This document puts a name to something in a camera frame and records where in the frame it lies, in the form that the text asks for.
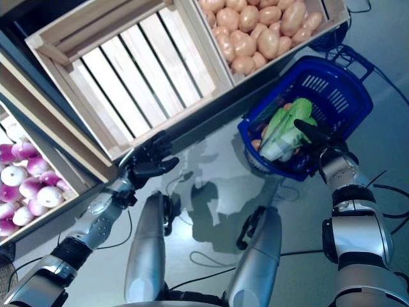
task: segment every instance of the robot leg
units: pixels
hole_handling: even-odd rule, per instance
[[[165,202],[166,197],[157,192],[144,205],[129,253],[125,278],[127,303],[155,301],[164,290]]]

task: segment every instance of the robot forearm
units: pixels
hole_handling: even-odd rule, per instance
[[[403,282],[387,268],[392,239],[357,161],[342,154],[323,174],[333,198],[332,218],[323,222],[324,251],[339,264],[331,306],[409,306]]]
[[[126,179],[119,178],[106,187],[78,220],[75,230],[23,277],[3,304],[61,306],[67,298],[65,287],[71,284],[88,256],[108,238],[122,210],[135,201],[132,184]]]

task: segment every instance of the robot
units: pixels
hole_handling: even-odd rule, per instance
[[[330,307],[404,307],[409,294],[389,271],[393,247],[369,180],[346,143],[331,133],[295,120],[311,141],[311,157],[332,193],[332,217],[323,222],[323,249],[338,264]],[[163,161],[170,143],[164,132],[120,163],[118,178],[105,187],[77,221],[75,230],[43,257],[5,297],[8,307],[60,307],[68,287],[88,256],[108,238],[115,220],[136,202],[134,193],[150,177],[171,171],[178,158]],[[281,252],[281,219],[273,207],[252,215],[251,241],[222,297],[169,291],[164,281],[164,235],[171,231],[171,200],[155,193],[143,208],[129,254],[122,307],[266,307],[274,287]]]

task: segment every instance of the wooden crate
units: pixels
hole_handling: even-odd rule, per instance
[[[113,161],[232,87],[193,1],[90,0],[26,42]]]
[[[108,157],[0,52],[0,92],[97,179],[107,182],[116,175]]]
[[[55,212],[65,208],[70,204],[71,201],[76,199],[80,194],[87,191],[89,188],[93,187],[96,182],[91,178],[87,177],[81,172],[81,170],[76,169],[63,154],[46,142],[35,130],[31,129],[27,123],[18,122],[12,112],[7,108],[7,106],[0,100],[0,143],[2,144],[13,144],[13,141],[8,139],[8,136],[5,134],[5,129],[13,124],[19,124],[24,131],[26,136],[31,144],[35,146],[38,152],[41,153],[42,157],[50,164],[52,169],[62,178],[70,187],[69,191],[63,193],[65,201],[52,209],[50,209],[44,215],[37,217],[29,224],[21,227],[17,232],[13,233],[9,237],[0,238],[0,246],[7,244],[13,241],[15,238],[21,236],[24,233],[29,233],[33,228],[38,224],[43,223]],[[26,162],[16,162],[14,165],[25,166]]]
[[[208,35],[212,38],[212,43],[214,44],[215,48],[217,49],[221,61],[223,62],[224,68],[229,74],[229,78],[232,80],[234,86],[237,86],[248,78],[257,75],[258,73],[268,69],[269,67],[277,64],[284,58],[291,56],[292,54],[296,53],[300,49],[304,48],[306,45],[309,45],[312,41],[316,40],[317,38],[333,31],[337,27],[339,27],[344,22],[350,19],[350,14],[348,13],[348,8],[344,4],[343,0],[305,0],[305,5],[307,7],[307,12],[320,12],[323,14],[324,19],[321,26],[315,31],[315,34],[306,42],[301,43],[300,45],[290,49],[288,52],[284,53],[283,55],[273,59],[272,61],[268,62],[267,65],[260,68],[259,70],[255,71],[254,73],[245,77],[243,74],[235,74],[230,71],[230,68],[223,58],[223,55],[220,51],[219,46],[217,45],[216,39],[212,34],[212,30],[207,22],[204,22]],[[193,1],[195,9],[199,12],[200,18],[205,21],[205,16],[202,10],[199,7],[199,3],[197,1]]]

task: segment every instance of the gray floor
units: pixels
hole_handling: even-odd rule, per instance
[[[354,10],[365,6],[365,1],[349,2]],[[406,73],[409,69],[409,26],[402,12],[409,12],[408,1],[376,1],[370,13],[353,16],[346,43],[377,63],[409,95]],[[360,158],[368,177],[387,169],[379,183],[409,190],[409,107],[377,75],[371,76],[365,85],[373,98],[374,110],[348,140],[350,148]],[[131,209],[134,224],[141,205],[152,191],[158,189],[180,196],[183,212],[174,222],[174,232],[166,239],[169,286],[222,271],[236,263],[240,259],[234,246],[236,236],[245,218],[258,205],[272,202],[279,209],[283,252],[321,247],[321,222],[328,218],[331,209],[327,188],[317,176],[299,183],[251,173],[244,161],[236,129],[239,121],[227,123],[181,152],[178,155],[181,163],[173,172],[151,180],[137,192],[139,202]],[[375,193],[386,212],[398,213],[408,208],[402,196],[384,191]],[[68,222],[72,221],[62,217],[53,223],[57,228]],[[387,222],[390,229],[398,223]],[[121,241],[128,229],[128,219],[123,214],[107,245]],[[409,226],[406,226],[394,236],[395,255],[391,265],[393,270],[407,274],[408,235]],[[30,246],[29,241],[30,236],[19,243],[18,249],[22,251],[24,246]],[[16,265],[48,253],[56,241],[54,237],[34,248],[19,258]],[[70,297],[65,306],[109,307],[124,303],[123,284],[129,249],[130,242],[92,255],[69,288]],[[328,306],[336,272],[336,265],[322,254],[283,257],[270,306]],[[181,289],[221,295],[231,276],[227,273]]]

